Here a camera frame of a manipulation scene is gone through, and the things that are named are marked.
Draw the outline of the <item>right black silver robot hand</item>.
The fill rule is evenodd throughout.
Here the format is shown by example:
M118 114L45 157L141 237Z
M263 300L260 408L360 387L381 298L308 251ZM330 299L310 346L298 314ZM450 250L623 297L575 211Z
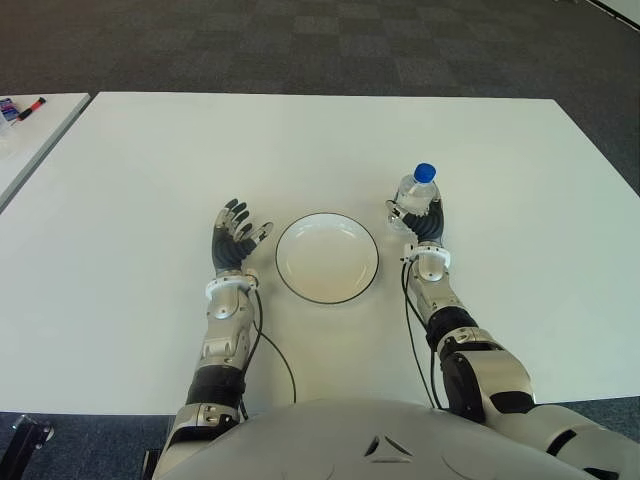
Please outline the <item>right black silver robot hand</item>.
M394 200L387 200L385 206L390 218L412 233L418 243L433 242L442 244L444 232L444 212L442 201L436 198L429 203L428 211L423 215L410 213Z

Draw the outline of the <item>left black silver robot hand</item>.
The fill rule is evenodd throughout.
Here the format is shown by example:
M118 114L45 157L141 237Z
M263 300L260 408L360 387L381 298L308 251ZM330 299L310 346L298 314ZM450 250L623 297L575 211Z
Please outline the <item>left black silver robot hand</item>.
M240 271L244 260L271 234L272 222L255 228L247 221L249 214L247 204L236 198L219 211L211 240L211 259L217 275Z

